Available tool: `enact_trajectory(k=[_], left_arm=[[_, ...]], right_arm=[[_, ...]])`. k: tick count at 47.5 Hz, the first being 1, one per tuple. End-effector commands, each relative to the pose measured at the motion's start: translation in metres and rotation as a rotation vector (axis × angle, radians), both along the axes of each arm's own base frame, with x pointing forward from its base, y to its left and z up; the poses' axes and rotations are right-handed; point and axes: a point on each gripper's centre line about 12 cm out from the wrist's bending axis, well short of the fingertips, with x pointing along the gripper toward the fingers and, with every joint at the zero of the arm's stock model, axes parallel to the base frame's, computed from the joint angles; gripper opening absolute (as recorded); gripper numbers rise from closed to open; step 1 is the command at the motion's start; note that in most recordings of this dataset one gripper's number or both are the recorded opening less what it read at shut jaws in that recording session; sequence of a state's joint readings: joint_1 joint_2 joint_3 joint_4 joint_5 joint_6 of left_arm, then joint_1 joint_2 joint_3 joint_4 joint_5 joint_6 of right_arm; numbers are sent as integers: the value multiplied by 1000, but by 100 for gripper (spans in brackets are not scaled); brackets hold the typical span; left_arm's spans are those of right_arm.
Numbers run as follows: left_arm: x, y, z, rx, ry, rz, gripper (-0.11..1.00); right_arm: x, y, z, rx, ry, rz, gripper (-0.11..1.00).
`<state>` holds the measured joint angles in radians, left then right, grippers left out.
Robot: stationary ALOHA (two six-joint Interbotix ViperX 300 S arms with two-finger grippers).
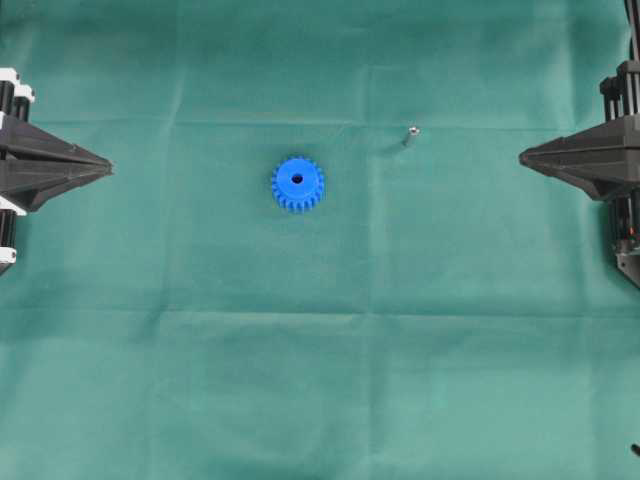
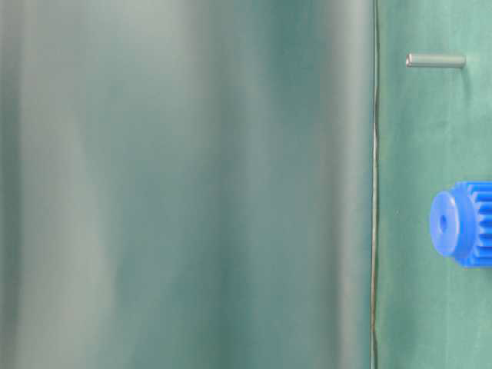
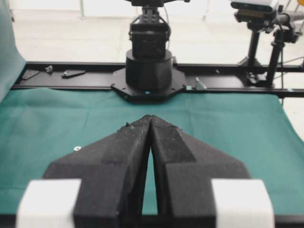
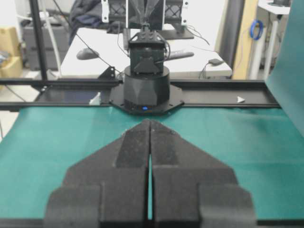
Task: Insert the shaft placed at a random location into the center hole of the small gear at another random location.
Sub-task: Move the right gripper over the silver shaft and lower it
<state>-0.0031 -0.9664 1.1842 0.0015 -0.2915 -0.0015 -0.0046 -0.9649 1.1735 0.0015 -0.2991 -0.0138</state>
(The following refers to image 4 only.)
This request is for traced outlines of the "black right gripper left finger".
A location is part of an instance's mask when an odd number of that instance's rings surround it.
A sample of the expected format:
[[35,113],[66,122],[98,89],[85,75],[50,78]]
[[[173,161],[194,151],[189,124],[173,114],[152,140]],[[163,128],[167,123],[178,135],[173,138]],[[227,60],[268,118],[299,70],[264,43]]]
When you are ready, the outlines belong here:
[[147,215],[150,121],[71,165],[49,196],[47,228],[141,228]]

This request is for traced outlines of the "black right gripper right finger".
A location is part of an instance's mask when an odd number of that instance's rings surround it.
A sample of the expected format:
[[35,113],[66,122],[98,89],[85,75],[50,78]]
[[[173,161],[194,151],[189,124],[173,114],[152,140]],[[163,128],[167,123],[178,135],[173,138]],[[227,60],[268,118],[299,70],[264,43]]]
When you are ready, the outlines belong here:
[[158,228],[254,228],[251,194],[232,167],[151,122],[153,219]]

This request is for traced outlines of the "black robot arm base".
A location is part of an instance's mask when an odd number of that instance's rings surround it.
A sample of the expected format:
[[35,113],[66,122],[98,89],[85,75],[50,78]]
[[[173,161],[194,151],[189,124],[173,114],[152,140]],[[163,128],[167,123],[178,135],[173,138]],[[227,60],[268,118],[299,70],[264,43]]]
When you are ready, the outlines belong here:
[[162,114],[184,105],[183,91],[173,86],[164,62],[169,43],[148,23],[128,40],[130,64],[123,83],[112,88],[109,103],[131,114]]

